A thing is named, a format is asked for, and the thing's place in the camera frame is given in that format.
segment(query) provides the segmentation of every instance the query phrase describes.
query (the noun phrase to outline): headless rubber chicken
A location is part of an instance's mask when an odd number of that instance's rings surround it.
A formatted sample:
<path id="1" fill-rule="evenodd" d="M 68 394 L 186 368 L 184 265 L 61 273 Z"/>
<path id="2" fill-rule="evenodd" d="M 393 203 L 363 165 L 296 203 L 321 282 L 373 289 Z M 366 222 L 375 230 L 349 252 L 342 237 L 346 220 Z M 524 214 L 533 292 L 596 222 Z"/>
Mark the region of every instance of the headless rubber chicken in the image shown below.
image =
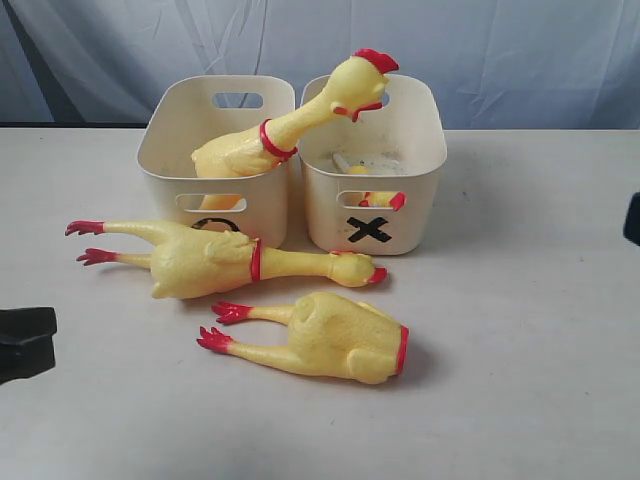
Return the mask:
<path id="1" fill-rule="evenodd" d="M 347 175 L 371 175 L 371 170 L 364 165 L 350 166 L 339 153 L 333 154 L 333 161 L 338 169 Z M 351 193 L 346 200 L 351 206 L 391 207 L 397 212 L 404 207 L 407 196 L 402 192 L 365 192 Z"/>
<path id="2" fill-rule="evenodd" d="M 297 110 L 261 125 L 215 138 L 191 154 L 199 178 L 233 178 L 265 173 L 296 154 L 296 144 L 310 128 L 340 116 L 358 119 L 363 110 L 382 108 L 389 80 L 398 64 L 387 54 L 362 49 L 338 65 L 324 89 Z M 237 195 L 207 195 L 201 210 L 228 210 Z"/>
<path id="3" fill-rule="evenodd" d="M 286 347 L 264 347 L 201 327 L 202 338 L 197 342 L 215 352 L 290 373 L 372 385 L 399 375 L 404 366 L 409 330 L 366 303 L 316 292 L 295 305 L 248 307 L 221 302 L 212 308 L 225 325 L 253 318 L 282 323 L 289 330 Z"/>
<path id="4" fill-rule="evenodd" d="M 148 268 L 155 280 L 153 298 L 195 298 L 226 292 L 260 280 L 286 276 L 322 276 L 345 287 L 378 283 L 387 276 L 363 254 L 312 254 L 262 247 L 240 232 L 196 230 L 165 220 L 69 224 L 78 232 L 126 233 L 155 245 L 151 254 L 124 254 L 89 248 L 77 258 L 84 265 L 120 262 Z"/>

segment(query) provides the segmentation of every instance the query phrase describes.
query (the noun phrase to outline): black circle mark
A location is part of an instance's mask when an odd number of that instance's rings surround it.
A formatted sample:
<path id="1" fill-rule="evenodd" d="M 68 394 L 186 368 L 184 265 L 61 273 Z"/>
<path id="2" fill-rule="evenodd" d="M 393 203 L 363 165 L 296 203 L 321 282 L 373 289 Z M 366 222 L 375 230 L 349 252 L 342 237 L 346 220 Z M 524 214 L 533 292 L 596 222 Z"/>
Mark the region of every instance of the black circle mark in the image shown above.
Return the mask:
<path id="1" fill-rule="evenodd" d="M 239 232 L 240 231 L 240 228 L 238 228 L 238 226 L 235 223 L 233 223 L 231 220 L 227 220 L 226 218 L 213 218 L 213 217 L 208 217 L 208 218 L 203 218 L 202 220 L 198 220 L 196 223 L 191 225 L 191 228 L 195 228 L 196 230 L 200 230 L 206 224 L 214 223 L 214 222 L 226 223 L 227 225 L 229 225 L 229 227 L 231 228 L 231 231 L 233 231 L 233 232 Z"/>

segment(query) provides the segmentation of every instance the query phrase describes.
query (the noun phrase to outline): red collar band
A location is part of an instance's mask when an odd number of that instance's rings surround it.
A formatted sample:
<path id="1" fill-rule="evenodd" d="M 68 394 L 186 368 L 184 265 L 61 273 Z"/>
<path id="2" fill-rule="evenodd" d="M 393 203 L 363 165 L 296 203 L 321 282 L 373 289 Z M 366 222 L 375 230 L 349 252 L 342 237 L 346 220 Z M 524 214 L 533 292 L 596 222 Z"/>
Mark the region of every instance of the red collar band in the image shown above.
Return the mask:
<path id="1" fill-rule="evenodd" d="M 287 161 L 291 157 L 293 157 L 296 153 L 298 153 L 298 149 L 294 147 L 293 150 L 289 152 L 285 152 L 284 150 L 280 150 L 278 147 L 276 147 L 273 144 L 273 142 L 269 140 L 269 137 L 267 136 L 267 122 L 269 120 L 271 119 L 267 118 L 264 122 L 260 124 L 260 141 L 262 142 L 262 146 L 267 152 L 269 152 L 274 157 L 278 157 L 278 158 L 281 158 L 283 161 Z"/>
<path id="2" fill-rule="evenodd" d="M 400 348 L 398 348 L 398 362 L 396 363 L 396 375 L 402 373 L 404 359 L 407 356 L 407 343 L 409 341 L 409 329 L 402 325 L 400 330 Z"/>
<path id="3" fill-rule="evenodd" d="M 256 246 L 253 248 L 251 255 L 251 281 L 258 282 L 260 280 L 260 257 L 262 255 L 262 240 L 256 239 Z"/>

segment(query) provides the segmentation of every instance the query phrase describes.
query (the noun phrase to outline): white plastic basket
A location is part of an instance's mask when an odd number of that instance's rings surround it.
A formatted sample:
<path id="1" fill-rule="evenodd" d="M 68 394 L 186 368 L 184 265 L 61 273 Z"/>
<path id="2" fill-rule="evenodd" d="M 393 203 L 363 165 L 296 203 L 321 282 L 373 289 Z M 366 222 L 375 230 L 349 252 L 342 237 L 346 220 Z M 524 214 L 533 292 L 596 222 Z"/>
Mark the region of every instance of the white plastic basket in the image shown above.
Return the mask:
<path id="1" fill-rule="evenodd" d="M 447 158 L 440 115 L 427 85 L 404 75 L 387 77 L 388 103 L 382 109 L 362 112 L 355 124 L 346 118 L 327 123 L 300 141 L 309 235 L 323 250 L 399 255 L 423 238 Z M 328 78 L 308 83 L 302 104 Z M 331 169 L 335 152 L 355 160 L 390 157 L 404 174 L 341 174 Z M 345 202 L 351 192 L 383 191 L 403 192 L 406 204 L 394 211 Z"/>
<path id="2" fill-rule="evenodd" d="M 262 106 L 221 108 L 214 101 L 216 94 L 228 98 L 245 93 L 262 97 Z M 238 229 L 260 237 L 266 246 L 280 246 L 287 235 L 289 163 L 251 177 L 204 179 L 196 178 L 191 153 L 213 138 L 294 109 L 293 87 L 274 77 L 207 75 L 172 85 L 151 117 L 138 150 L 138 164 L 161 218 L 217 231 Z M 205 194 L 237 194 L 243 200 L 232 210 L 199 210 Z"/>

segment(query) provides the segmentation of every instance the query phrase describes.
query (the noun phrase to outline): white backdrop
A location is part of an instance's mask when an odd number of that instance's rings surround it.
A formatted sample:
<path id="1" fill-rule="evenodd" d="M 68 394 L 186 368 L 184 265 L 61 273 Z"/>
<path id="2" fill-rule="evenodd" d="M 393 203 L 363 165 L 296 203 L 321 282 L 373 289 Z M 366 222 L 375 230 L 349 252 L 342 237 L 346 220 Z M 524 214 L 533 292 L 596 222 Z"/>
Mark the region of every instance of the white backdrop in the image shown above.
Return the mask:
<path id="1" fill-rule="evenodd" d="M 275 75 L 300 95 L 371 47 L 429 84 L 445 128 L 640 126 L 640 0 L 10 3 L 87 121 L 146 121 L 203 73 Z"/>

